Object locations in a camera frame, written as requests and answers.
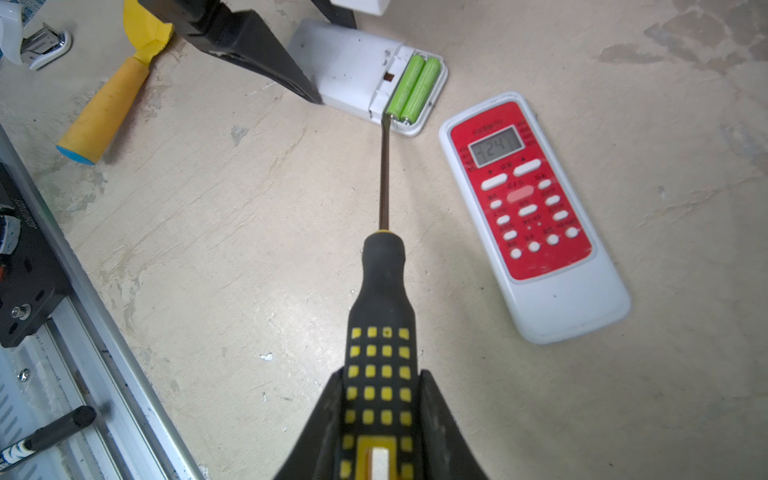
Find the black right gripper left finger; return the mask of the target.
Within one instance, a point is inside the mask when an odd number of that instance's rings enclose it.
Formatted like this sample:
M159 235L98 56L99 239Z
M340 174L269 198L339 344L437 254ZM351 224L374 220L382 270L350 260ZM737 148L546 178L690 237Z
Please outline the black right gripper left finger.
M338 477L336 447L342 414L342 379L341 369L330 376L274 480L330 480Z

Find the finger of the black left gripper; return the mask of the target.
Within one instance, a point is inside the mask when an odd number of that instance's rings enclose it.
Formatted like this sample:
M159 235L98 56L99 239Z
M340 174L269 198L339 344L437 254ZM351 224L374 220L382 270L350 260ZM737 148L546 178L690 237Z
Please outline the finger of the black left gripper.
M139 4L198 50L270 78L304 100L322 102L314 83L253 10L220 0L140 0Z
M331 23L351 29L357 28L352 10L336 6L330 0L312 0L312 3Z

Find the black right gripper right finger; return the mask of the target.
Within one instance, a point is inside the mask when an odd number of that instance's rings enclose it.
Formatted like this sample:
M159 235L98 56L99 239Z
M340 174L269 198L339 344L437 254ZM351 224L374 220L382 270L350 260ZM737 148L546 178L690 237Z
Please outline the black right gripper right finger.
M419 422L425 479L489 479L426 369L419 376Z

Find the black yellow screwdriver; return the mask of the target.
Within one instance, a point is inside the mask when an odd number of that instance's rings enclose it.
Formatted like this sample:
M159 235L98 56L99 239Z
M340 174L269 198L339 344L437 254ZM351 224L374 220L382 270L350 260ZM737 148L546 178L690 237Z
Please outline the black yellow screwdriver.
M419 475L415 314L404 284L404 242L389 228L391 123L391 115L382 118L378 228L364 241L362 285L348 318L340 479L371 478L379 452L386 478Z

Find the green battery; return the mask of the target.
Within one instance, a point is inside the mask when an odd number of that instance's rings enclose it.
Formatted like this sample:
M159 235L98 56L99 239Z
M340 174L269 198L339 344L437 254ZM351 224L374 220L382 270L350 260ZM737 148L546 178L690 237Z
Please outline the green battery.
M400 114L400 121L415 124L426 106L427 100L441 73L442 64L436 57L414 55L407 67L407 98Z
M402 119L405 106L425 64L426 60L421 55L414 54L411 56L387 109L387 114L394 120L400 121Z

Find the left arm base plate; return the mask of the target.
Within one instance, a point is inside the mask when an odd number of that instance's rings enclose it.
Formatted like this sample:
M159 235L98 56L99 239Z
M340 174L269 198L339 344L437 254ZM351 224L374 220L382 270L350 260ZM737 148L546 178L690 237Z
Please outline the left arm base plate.
M1 168L1 346L14 348L71 293L69 279L6 167Z

